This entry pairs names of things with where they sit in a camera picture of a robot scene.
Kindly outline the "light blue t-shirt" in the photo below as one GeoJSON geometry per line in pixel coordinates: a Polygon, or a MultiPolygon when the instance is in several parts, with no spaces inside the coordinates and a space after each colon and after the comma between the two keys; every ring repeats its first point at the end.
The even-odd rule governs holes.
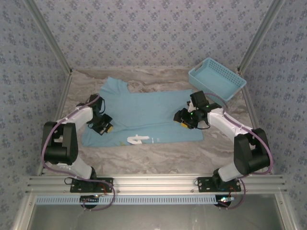
{"type": "Polygon", "coordinates": [[[146,137],[145,144],[203,140],[201,130],[185,128],[173,120],[175,113],[186,107],[192,90],[130,92],[126,82],[109,77],[99,93],[106,102],[102,110],[113,119],[113,129],[99,135],[86,127],[84,147],[127,145],[127,139],[136,136],[146,137]]]}

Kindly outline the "blue plastic perforated basket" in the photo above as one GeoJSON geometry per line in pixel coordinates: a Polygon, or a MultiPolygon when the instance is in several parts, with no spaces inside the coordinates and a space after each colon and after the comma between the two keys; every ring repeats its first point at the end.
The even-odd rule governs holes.
{"type": "Polygon", "coordinates": [[[228,102],[247,83],[243,78],[210,57],[191,69],[188,75],[189,83],[196,89],[219,96],[219,98],[211,96],[212,100],[217,103],[220,103],[221,99],[228,102]]]}

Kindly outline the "small black electronics board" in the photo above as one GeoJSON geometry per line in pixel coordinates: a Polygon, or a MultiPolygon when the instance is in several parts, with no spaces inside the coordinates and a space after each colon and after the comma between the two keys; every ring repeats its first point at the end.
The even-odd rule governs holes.
{"type": "Polygon", "coordinates": [[[83,208],[92,209],[97,206],[99,197],[96,195],[84,195],[79,199],[79,203],[83,208]]]}
{"type": "Polygon", "coordinates": [[[231,205],[232,201],[235,200],[234,197],[227,195],[216,195],[215,198],[217,201],[217,204],[215,204],[215,206],[222,208],[228,208],[231,205]]]}

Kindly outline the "grey metal panel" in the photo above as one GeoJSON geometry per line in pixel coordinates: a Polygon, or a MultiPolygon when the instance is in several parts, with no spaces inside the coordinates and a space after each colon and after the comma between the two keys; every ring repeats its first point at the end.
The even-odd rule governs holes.
{"type": "Polygon", "coordinates": [[[28,230],[285,230],[275,211],[219,210],[210,205],[115,205],[34,209],[28,230]]]}

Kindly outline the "aluminium table side rail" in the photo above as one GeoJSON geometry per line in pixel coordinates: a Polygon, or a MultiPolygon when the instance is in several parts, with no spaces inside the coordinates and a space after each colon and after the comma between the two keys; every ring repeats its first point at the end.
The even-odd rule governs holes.
{"type": "MultiPolygon", "coordinates": [[[[238,75],[241,78],[244,79],[242,73],[239,70],[238,70],[238,75]]],[[[244,100],[245,100],[245,103],[246,103],[246,106],[247,106],[247,110],[248,110],[249,117],[250,117],[250,120],[251,120],[251,123],[252,123],[252,127],[254,129],[260,128],[260,124],[259,124],[259,121],[258,121],[256,113],[255,113],[255,109],[254,109],[254,106],[253,106],[253,103],[252,103],[252,99],[251,99],[249,91],[248,91],[248,84],[247,83],[242,88],[242,93],[243,93],[243,97],[244,97],[244,100]]],[[[268,169],[269,169],[268,167],[265,167],[265,168],[263,168],[263,169],[261,169],[259,171],[256,171],[254,174],[256,174],[256,175],[273,174],[274,171],[267,172],[268,169]]]]}
{"type": "Polygon", "coordinates": [[[59,103],[58,103],[58,106],[57,106],[57,110],[56,110],[55,116],[54,116],[52,121],[57,121],[60,118],[62,118],[61,115],[62,115],[63,108],[64,108],[64,105],[65,105],[65,102],[66,102],[68,91],[69,91],[69,88],[70,88],[70,85],[71,85],[71,80],[72,80],[71,75],[72,75],[72,69],[70,69],[70,72],[68,73],[68,76],[67,76],[67,79],[65,81],[64,88],[62,90],[60,100],[59,100],[59,103]]]}

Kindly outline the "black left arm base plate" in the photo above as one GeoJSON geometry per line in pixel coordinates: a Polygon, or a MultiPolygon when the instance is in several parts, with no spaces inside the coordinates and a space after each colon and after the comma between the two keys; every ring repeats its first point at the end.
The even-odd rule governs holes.
{"type": "Polygon", "coordinates": [[[105,181],[111,185],[113,185],[114,182],[114,178],[112,177],[98,177],[97,180],[99,180],[100,183],[77,180],[73,178],[71,179],[72,181],[70,183],[67,183],[66,179],[64,180],[64,183],[66,185],[71,186],[71,193],[111,193],[112,188],[105,183],[101,183],[101,181],[105,181]]]}

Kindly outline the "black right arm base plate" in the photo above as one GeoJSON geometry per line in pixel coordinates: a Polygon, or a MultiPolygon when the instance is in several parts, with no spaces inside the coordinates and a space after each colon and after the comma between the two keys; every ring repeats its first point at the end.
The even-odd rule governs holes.
{"type": "Polygon", "coordinates": [[[240,192],[241,185],[238,179],[224,182],[222,179],[214,177],[198,177],[196,179],[198,190],[200,193],[205,192],[240,192]]]}

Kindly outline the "aluminium frame cross rail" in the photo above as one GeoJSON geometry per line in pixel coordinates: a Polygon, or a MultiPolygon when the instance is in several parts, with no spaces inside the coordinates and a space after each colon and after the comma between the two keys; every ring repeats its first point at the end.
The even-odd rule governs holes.
{"type": "MultiPolygon", "coordinates": [[[[190,195],[198,193],[197,174],[112,175],[119,195],[190,195]]],[[[30,177],[26,192],[36,195],[68,194],[70,186],[64,175],[30,177]]],[[[243,178],[247,194],[286,193],[288,187],[281,175],[251,175],[243,178]]]]}

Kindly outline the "aluminium frame post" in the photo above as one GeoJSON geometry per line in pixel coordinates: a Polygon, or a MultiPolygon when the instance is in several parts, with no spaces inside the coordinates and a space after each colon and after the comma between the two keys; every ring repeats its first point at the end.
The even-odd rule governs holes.
{"type": "Polygon", "coordinates": [[[61,51],[55,37],[53,36],[51,30],[49,29],[47,22],[45,18],[43,17],[43,14],[40,12],[38,6],[36,5],[34,0],[23,0],[25,6],[29,10],[33,20],[37,24],[39,30],[43,34],[46,42],[48,43],[50,49],[54,53],[55,57],[57,58],[60,66],[64,70],[65,73],[69,74],[71,73],[71,68],[61,51]]]}
{"type": "Polygon", "coordinates": [[[248,46],[240,64],[237,67],[239,75],[242,76],[247,69],[284,3],[285,0],[272,0],[268,10],[261,20],[260,26],[258,27],[250,45],[248,46]]]}

